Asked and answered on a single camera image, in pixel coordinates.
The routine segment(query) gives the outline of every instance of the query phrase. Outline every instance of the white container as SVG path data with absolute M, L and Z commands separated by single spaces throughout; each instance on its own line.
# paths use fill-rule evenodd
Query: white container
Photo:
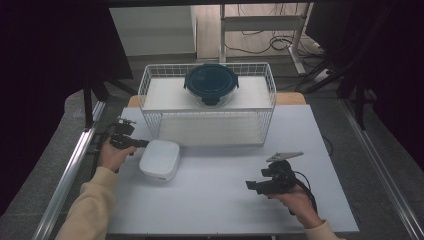
M 185 75 L 201 64 L 148 65 L 139 106 L 155 139 L 180 146 L 261 146 L 276 101 L 267 63 L 222 64 L 238 76 L 239 88 L 223 106 L 198 104 L 184 89 Z
M 140 160 L 140 170 L 147 176 L 169 181 L 174 178 L 180 162 L 180 147 L 170 141 L 151 141 Z

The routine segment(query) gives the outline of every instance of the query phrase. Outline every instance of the white wire basket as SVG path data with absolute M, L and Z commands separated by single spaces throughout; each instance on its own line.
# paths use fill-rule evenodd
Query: white wire basket
M 138 101 L 151 135 L 181 146 L 260 146 L 268 133 L 276 90 L 268 63 L 221 64 L 239 88 L 218 108 L 198 104 L 184 89 L 185 75 L 202 64 L 148 65 Z

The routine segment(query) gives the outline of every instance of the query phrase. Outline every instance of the white tabletop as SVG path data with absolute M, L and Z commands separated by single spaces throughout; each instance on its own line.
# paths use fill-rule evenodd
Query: white tabletop
M 122 117 L 136 120 L 133 138 L 151 139 L 138 108 Z M 307 176 L 319 215 L 336 232 L 358 231 L 309 105 L 277 106 L 264 146 L 182 148 L 170 182 L 144 176 L 138 165 L 143 149 L 119 171 L 117 205 L 109 233 L 137 235 L 279 235 L 303 228 L 277 200 L 246 188 L 261 176 L 276 152 L 302 151 L 289 159 Z

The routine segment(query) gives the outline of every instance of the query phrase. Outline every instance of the wrist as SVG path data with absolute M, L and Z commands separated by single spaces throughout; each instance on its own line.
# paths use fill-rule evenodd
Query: wrist
M 315 211 L 296 215 L 296 217 L 305 229 L 316 228 L 324 223 Z

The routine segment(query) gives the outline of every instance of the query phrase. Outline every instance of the gray floor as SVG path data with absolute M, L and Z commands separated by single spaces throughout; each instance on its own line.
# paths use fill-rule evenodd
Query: gray floor
M 308 41 L 305 41 L 307 50 L 316 50 Z M 304 60 L 312 66 L 319 61 L 319 59 Z M 122 80 L 122 82 L 138 89 L 144 67 L 147 64 L 216 62 L 216 58 L 196 59 L 194 54 L 187 54 L 131 57 L 129 61 L 134 80 L 128 79 Z M 269 62 L 280 92 L 293 91 L 302 79 L 297 76 L 291 58 L 287 54 L 271 57 L 240 55 L 238 58 L 229 58 L 228 61 Z M 306 66 L 306 69 L 310 71 L 312 67 Z M 350 240 L 410 239 L 397 210 L 387 197 L 370 159 L 352 129 L 341 101 L 335 94 L 338 84 L 338 82 L 334 82 L 313 94 L 305 95 L 305 98 L 312 107 L 322 135 L 331 142 L 332 146 L 325 141 L 329 151 L 333 152 L 331 160 L 360 229 L 359 233 L 340 233 L 339 235 Z M 126 105 L 130 96 L 112 85 L 107 87 L 112 96 L 104 114 L 109 119 L 114 119 L 119 116 L 122 107 Z M 21 240 L 31 239 L 33 236 L 72 151 L 84 130 L 83 112 L 82 93 L 78 92 L 67 99 L 65 114 L 50 144 L 7 212 L 0 218 L 0 239 Z M 365 107 L 364 117 L 366 132 L 379 151 L 389 173 L 401 189 L 419 221 L 424 222 L 423 172 L 379 121 L 371 104 Z M 58 227 L 64 221 L 70 204 L 78 196 L 80 185 L 90 179 L 91 167 L 92 156 L 87 156 L 71 188 L 68 200 L 59 215 L 51 238 L 55 236 Z M 133 236 L 108 236 L 107 239 L 137 238 Z M 305 236 L 290 235 L 282 236 L 281 239 L 305 239 Z

